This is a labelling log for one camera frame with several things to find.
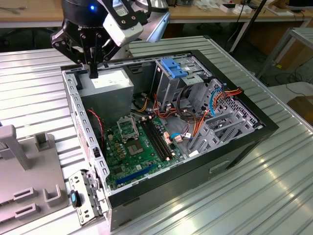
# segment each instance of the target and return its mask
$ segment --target red cable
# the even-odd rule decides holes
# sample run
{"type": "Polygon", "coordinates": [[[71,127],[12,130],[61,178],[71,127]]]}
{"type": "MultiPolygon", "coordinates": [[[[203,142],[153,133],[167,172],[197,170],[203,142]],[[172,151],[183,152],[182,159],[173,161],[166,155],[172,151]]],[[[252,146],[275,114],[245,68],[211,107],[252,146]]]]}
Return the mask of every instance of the red cable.
{"type": "Polygon", "coordinates": [[[101,129],[101,148],[103,149],[104,137],[103,137],[103,127],[102,127],[101,120],[100,120],[100,118],[98,117],[98,115],[94,111],[92,111],[90,109],[87,109],[87,111],[91,112],[98,119],[98,122],[99,122],[99,125],[100,125],[100,129],[101,129]]]}

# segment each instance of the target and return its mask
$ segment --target floor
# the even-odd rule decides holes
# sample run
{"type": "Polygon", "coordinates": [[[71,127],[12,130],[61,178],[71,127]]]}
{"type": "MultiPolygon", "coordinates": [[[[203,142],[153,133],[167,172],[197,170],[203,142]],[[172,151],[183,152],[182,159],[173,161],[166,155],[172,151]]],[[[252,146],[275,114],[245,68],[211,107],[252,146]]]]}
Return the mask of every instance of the floor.
{"type": "MultiPolygon", "coordinates": [[[[236,23],[186,24],[183,29],[183,34],[184,36],[209,35],[215,42],[224,47],[226,40],[229,38],[230,35],[232,35],[236,28],[236,23]]],[[[0,29],[0,35],[5,32],[8,32],[8,30],[0,29]]],[[[230,49],[235,38],[236,36],[230,40],[226,47],[227,50],[230,49]]],[[[36,49],[51,48],[49,33],[39,31],[37,32],[35,39],[36,49]]],[[[0,44],[0,52],[34,49],[30,30],[10,36],[9,43],[9,46],[0,44]]],[[[261,53],[257,48],[255,48],[246,41],[244,41],[240,45],[234,57],[249,71],[254,73],[256,73],[260,69],[264,60],[266,59],[266,56],[263,53],[261,53]]],[[[297,70],[297,72],[301,74],[303,81],[310,81],[311,79],[313,79],[312,67],[313,59],[297,70]]],[[[288,74],[281,74],[284,72],[286,71],[278,69],[275,66],[271,66],[261,80],[264,84],[270,87],[277,86],[279,85],[279,83],[286,84],[290,82],[295,82],[294,79],[289,79],[288,74]]]]}

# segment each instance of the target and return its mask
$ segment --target aluminum extrusion table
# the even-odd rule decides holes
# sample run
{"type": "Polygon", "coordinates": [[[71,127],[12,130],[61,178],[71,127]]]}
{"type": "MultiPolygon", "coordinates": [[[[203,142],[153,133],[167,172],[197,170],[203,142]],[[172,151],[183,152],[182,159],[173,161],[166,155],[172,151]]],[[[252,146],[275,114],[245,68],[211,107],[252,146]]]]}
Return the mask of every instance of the aluminum extrusion table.
{"type": "MultiPolygon", "coordinates": [[[[134,56],[199,49],[280,128],[236,167],[113,234],[312,234],[312,127],[212,40],[134,42],[130,49],[134,56]]],[[[59,67],[68,64],[54,49],[0,54],[0,121],[14,124],[20,140],[39,131],[52,133],[69,190],[68,177],[88,164],[62,83],[59,67]]],[[[70,205],[8,234],[23,233],[107,234],[108,230],[104,220],[80,228],[70,205]]]]}
{"type": "MultiPolygon", "coordinates": [[[[278,55],[278,53],[282,50],[282,48],[285,46],[285,44],[289,41],[294,42],[295,40],[299,40],[307,47],[313,49],[313,28],[290,28],[286,31],[286,33],[283,35],[283,37],[280,39],[276,47],[273,49],[273,51],[270,53],[264,64],[262,65],[261,70],[257,73],[256,77],[260,78],[265,71],[268,69],[269,65],[272,63],[275,56],[278,55]]],[[[289,47],[285,47],[281,54],[285,54],[289,47]]]]}

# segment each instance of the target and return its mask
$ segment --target blue cable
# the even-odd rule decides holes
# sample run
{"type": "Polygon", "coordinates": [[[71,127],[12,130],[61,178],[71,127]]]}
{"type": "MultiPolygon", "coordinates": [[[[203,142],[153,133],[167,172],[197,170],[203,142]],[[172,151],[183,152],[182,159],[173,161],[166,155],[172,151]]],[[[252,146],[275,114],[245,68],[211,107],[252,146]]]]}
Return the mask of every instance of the blue cable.
{"type": "Polygon", "coordinates": [[[181,135],[181,133],[173,133],[173,134],[171,135],[171,139],[174,138],[175,136],[180,136],[180,135],[181,135]]]}
{"type": "Polygon", "coordinates": [[[215,117],[215,113],[214,113],[214,110],[213,110],[213,97],[214,97],[214,94],[215,94],[217,91],[220,91],[220,90],[221,90],[221,88],[217,88],[217,89],[212,93],[211,98],[210,98],[210,104],[209,104],[209,106],[210,106],[210,111],[211,111],[212,116],[214,116],[214,117],[215,117]]]}

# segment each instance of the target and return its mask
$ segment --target metal bracket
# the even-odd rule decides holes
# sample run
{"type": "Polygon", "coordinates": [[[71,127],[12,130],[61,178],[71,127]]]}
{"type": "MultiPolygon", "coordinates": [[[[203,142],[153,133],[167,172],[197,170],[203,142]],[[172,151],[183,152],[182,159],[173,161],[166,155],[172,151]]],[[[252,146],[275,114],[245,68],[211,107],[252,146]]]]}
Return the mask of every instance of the metal bracket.
{"type": "Polygon", "coordinates": [[[69,177],[69,185],[72,190],[78,192],[81,201],[77,215],[82,226],[109,211],[103,189],[98,188],[98,179],[94,179],[89,171],[77,171],[69,177]]]}

